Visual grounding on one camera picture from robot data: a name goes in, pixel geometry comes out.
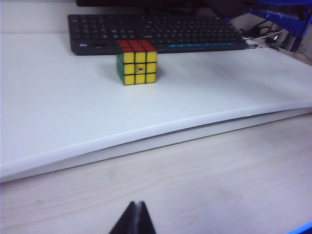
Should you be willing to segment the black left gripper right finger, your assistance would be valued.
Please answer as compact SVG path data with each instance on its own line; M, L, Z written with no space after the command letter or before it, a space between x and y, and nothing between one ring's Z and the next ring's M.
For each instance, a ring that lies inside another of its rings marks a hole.
M136 233L156 234L153 222L144 201L140 201L137 204Z

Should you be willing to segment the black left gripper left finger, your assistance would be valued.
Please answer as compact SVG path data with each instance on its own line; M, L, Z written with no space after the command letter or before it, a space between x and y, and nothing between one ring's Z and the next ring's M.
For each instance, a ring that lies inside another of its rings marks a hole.
M109 234L132 234L136 204L131 201Z

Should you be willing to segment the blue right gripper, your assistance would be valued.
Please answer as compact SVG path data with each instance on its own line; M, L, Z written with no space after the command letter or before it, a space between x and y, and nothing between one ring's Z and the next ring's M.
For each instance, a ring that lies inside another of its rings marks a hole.
M298 50L312 24L311 0L257 0L249 13L267 19L288 32L282 47L290 52Z

